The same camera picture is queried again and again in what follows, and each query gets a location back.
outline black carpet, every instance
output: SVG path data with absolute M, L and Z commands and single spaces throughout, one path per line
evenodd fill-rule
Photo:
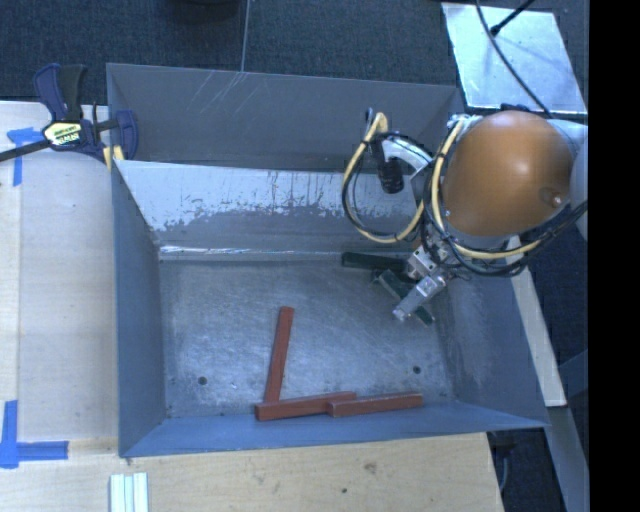
M 434 0 L 240 0 L 222 7 L 178 0 L 2 0 L 0 6 L 0 99 L 34 100 L 33 74 L 50 62 L 89 67 L 85 104 L 107 103 L 107 62 L 458 83 Z M 555 14 L 588 105 L 589 0 L 539 0 L 532 9 Z M 562 364 L 587 347 L 587 244 L 573 228 L 530 269 Z M 588 393 L 572 399 L 571 407 L 588 456 Z M 543 432 L 508 434 L 516 446 L 504 492 L 507 512 L 564 510 Z

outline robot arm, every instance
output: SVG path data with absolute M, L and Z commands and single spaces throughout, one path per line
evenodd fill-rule
M 406 268 L 417 284 L 395 308 L 399 319 L 443 290 L 461 271 L 516 275 L 559 231 L 576 221 L 586 239 L 586 126 L 547 121 L 522 111 L 454 116 L 447 137 L 431 156 L 411 140 L 387 132 L 386 118 L 384 124 L 380 136 L 376 138 L 374 131 L 369 138 L 379 144 L 373 151 L 379 174 L 394 159 L 409 164 L 413 176 L 430 173 L 407 229 L 382 240 L 369 236 L 395 243 L 420 230 L 421 246 Z M 358 158 L 354 155 L 351 167 Z M 349 185 L 347 178 L 345 172 L 343 191 Z M 365 226 L 356 228 L 366 233 Z M 532 238 L 534 232 L 539 234 Z M 506 249 L 514 236 L 526 241 Z

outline orange dome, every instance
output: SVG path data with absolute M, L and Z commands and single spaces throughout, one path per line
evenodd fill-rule
M 442 183 L 447 221 L 473 236 L 508 236 L 551 218 L 569 191 L 572 157 L 541 117 L 505 111 L 471 127 Z

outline gray bin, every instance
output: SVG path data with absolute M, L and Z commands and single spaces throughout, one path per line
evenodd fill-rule
M 108 66 L 109 105 L 138 118 L 113 171 L 121 456 L 307 446 L 540 427 L 546 409 L 510 281 L 457 280 L 399 323 L 345 251 L 387 254 L 340 205 L 368 107 L 432 151 L 453 87 Z M 358 203 L 412 213 L 364 173 Z M 407 255 L 408 244 L 394 247 Z M 282 398 L 415 390 L 419 409 L 258 422 L 281 306 L 295 309 Z

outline wooden block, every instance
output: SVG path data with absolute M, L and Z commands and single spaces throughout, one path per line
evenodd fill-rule
M 276 336 L 271 352 L 271 366 L 267 377 L 267 386 L 264 392 L 265 402 L 277 402 L 280 400 L 280 389 L 284 378 L 284 365 L 287 360 L 287 350 L 289 349 L 289 336 L 291 335 L 291 324 L 293 323 L 293 308 L 283 306 L 278 315 L 278 325 Z
M 420 393 L 391 393 L 348 400 L 331 400 L 327 412 L 331 417 L 339 418 L 356 414 L 411 409 L 413 407 L 421 407 L 422 404 L 423 400 Z
M 353 400 L 355 398 L 356 394 L 352 391 L 338 391 L 324 395 L 303 396 L 275 402 L 262 402 L 256 404 L 255 415 L 256 419 L 266 421 L 310 416 L 311 414 L 326 414 L 329 401 Z

